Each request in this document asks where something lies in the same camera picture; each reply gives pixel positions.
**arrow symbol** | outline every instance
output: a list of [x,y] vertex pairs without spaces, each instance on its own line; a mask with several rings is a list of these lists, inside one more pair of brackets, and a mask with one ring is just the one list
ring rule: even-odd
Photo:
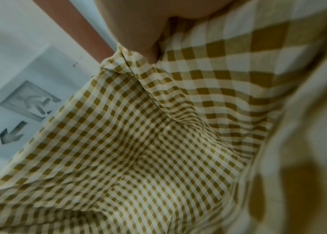
[[24,135],[17,135],[17,133],[24,128],[24,126],[27,123],[24,121],[21,121],[14,129],[13,131],[11,131],[10,133],[8,133],[8,129],[4,129],[1,133],[0,133],[0,140],[1,140],[1,144],[8,144],[14,141],[19,141],[20,138]]

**orange wall trim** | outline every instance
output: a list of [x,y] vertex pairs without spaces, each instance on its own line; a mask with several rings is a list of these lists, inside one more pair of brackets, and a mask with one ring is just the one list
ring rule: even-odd
[[102,62],[113,50],[68,0],[33,0],[96,61]]

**checkered pattern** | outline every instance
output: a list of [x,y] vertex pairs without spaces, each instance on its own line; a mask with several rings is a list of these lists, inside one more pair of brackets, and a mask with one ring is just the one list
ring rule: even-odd
[[238,0],[160,46],[119,46],[13,157],[0,233],[327,233],[327,0]]

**skin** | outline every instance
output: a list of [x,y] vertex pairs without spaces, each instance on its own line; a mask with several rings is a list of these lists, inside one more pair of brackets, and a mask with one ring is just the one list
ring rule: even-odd
[[170,17],[198,19],[233,0],[94,0],[107,27],[125,48],[157,62],[158,39]]

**white wall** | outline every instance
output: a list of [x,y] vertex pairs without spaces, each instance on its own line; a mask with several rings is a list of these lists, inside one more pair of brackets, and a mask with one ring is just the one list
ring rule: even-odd
[[[59,97],[62,102],[52,107],[58,108],[98,72],[99,63],[34,2],[0,0],[0,102],[30,80]],[[14,143],[0,142],[0,170],[45,122],[0,106],[0,133],[5,128],[10,132],[20,121],[28,123],[20,132],[24,136]]]
[[116,51],[117,41],[109,33],[103,18],[101,17],[94,0],[69,0],[89,24],[99,33],[105,42]]

